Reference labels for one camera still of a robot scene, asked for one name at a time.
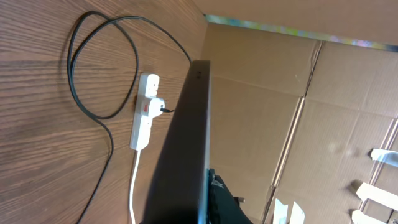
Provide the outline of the blue Galaxy smartphone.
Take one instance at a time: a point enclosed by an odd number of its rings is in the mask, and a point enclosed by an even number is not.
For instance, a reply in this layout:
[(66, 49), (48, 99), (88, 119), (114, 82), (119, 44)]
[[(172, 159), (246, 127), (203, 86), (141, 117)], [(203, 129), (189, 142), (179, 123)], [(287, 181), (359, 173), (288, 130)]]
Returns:
[(155, 168), (143, 223), (206, 223), (210, 100), (210, 61), (194, 60)]

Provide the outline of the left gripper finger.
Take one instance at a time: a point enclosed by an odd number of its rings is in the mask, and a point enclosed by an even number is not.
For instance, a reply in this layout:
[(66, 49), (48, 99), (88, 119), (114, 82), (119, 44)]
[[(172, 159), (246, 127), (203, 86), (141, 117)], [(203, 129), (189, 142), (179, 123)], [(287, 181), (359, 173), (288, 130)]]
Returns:
[(208, 173), (207, 219), (211, 224), (252, 224), (214, 169)]

